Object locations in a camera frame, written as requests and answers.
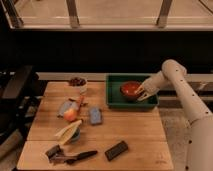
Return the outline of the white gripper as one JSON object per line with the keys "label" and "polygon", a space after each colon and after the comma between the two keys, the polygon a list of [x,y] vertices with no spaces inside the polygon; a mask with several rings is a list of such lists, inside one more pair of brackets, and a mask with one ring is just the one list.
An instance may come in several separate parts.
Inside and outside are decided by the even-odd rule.
{"label": "white gripper", "polygon": [[155,75],[150,76],[143,82],[143,86],[139,86],[136,90],[136,94],[143,93],[137,101],[143,101],[148,99],[151,95],[158,93],[163,87],[165,87],[169,81],[166,79],[164,74],[159,71]]}

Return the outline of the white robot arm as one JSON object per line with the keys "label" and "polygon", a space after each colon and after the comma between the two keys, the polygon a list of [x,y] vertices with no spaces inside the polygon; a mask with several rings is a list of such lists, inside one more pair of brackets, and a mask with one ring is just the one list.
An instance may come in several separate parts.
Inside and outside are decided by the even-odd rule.
{"label": "white robot arm", "polygon": [[135,91],[143,101],[172,84],[191,125],[185,171],[213,171],[213,113],[185,79],[187,70],[176,60],[163,62],[161,70]]}

